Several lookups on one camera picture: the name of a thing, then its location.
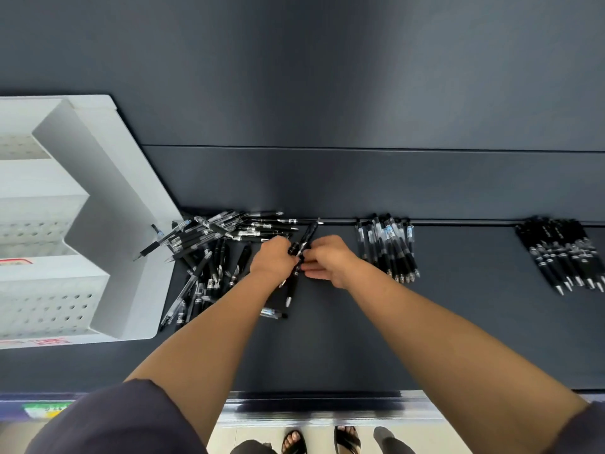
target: white display stand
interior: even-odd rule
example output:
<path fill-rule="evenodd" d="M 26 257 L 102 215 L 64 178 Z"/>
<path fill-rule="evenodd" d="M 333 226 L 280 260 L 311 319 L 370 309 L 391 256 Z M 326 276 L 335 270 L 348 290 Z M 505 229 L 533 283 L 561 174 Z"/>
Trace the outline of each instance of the white display stand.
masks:
<path fill-rule="evenodd" d="M 0 97 L 0 349 L 155 336 L 178 209 L 109 96 Z"/>

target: gray countertop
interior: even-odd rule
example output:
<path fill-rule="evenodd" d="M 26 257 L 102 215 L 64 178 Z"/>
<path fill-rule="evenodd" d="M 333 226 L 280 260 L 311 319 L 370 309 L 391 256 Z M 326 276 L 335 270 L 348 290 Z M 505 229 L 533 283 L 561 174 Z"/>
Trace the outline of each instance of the gray countertop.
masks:
<path fill-rule="evenodd" d="M 588 228 L 605 249 L 605 229 Z M 351 226 L 323 226 L 355 248 Z M 577 389 L 605 389 L 605 295 L 553 292 L 509 227 L 417 226 L 415 291 L 460 314 Z M 185 279 L 177 266 L 168 301 Z M 270 303 L 283 302 L 277 292 Z M 124 343 L 0 351 L 0 392 L 89 392 L 123 380 L 170 335 Z M 290 318 L 261 318 L 233 389 L 389 392 L 417 389 L 343 290 L 302 278 Z"/>

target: floor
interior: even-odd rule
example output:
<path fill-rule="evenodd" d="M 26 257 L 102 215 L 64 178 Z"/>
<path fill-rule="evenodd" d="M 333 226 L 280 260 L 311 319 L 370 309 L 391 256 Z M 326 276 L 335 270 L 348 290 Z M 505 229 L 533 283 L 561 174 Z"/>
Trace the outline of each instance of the floor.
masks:
<path fill-rule="evenodd" d="M 31 438 L 43 426 L 41 422 L 4 424 L 0 428 L 0 453 L 23 454 Z M 357 427 L 363 454 L 380 454 L 372 436 L 373 427 Z M 406 422 L 389 426 L 400 440 L 407 443 L 416 454 L 470 454 L 458 434 L 447 422 Z M 333 427 L 302 427 L 309 454 L 335 454 Z M 247 439 L 271 443 L 279 452 L 286 429 L 283 427 L 215 428 L 209 454 L 229 454 L 237 444 Z"/>

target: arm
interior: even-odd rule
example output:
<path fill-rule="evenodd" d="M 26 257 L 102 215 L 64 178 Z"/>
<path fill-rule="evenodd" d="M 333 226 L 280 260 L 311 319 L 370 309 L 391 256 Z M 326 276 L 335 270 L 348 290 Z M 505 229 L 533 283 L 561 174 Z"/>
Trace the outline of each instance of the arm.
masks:
<path fill-rule="evenodd" d="M 462 317 L 357 258 L 313 242 L 305 275 L 347 289 L 474 453 L 540 453 L 587 403 Z"/>
<path fill-rule="evenodd" d="M 262 307 L 298 261 L 288 255 L 289 245 L 283 237 L 262 244 L 250 274 L 153 351 L 126 379 L 149 379 L 164 389 L 204 445 Z"/>

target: gray wall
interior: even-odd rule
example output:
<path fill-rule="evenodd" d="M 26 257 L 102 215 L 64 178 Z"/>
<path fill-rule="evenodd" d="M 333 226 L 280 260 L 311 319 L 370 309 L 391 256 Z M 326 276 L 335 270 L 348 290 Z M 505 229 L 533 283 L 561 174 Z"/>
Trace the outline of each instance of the gray wall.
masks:
<path fill-rule="evenodd" d="M 602 150 L 605 0 L 0 0 L 0 94 L 142 144 Z"/>

